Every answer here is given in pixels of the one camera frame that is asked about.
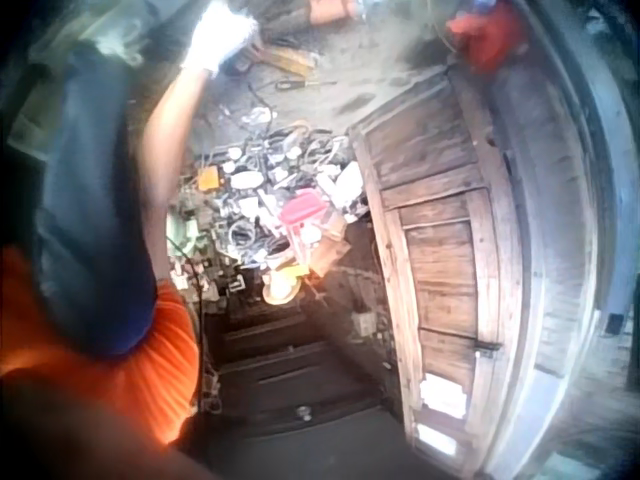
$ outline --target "orange shirt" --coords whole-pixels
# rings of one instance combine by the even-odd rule
[[[198,379],[198,347],[175,287],[158,283],[153,324],[136,349],[113,361],[72,350],[46,322],[31,271],[15,248],[2,251],[0,375],[24,369],[129,418],[163,443],[174,440]]]

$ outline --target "white glove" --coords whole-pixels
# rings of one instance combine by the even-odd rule
[[[182,66],[216,74],[220,64],[244,47],[257,31],[258,23],[253,18],[232,13],[225,3],[214,0],[193,32]]]

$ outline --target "screwdriver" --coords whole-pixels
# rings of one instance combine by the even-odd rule
[[[299,90],[305,87],[316,85],[335,85],[338,82],[307,82],[306,80],[280,80],[276,82],[276,90],[280,92],[288,90]]]

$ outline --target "wooden door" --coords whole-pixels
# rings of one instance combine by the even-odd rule
[[[480,96],[436,72],[350,131],[392,314],[409,441],[481,467],[506,396],[522,299],[509,175]]]

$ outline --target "trash pile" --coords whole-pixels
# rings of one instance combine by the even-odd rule
[[[310,271],[324,276],[349,250],[347,224],[368,212],[348,137],[303,122],[196,165],[194,183],[212,213],[212,224],[198,221],[197,230],[209,230],[216,250],[240,268],[260,269],[268,303],[293,299]]]

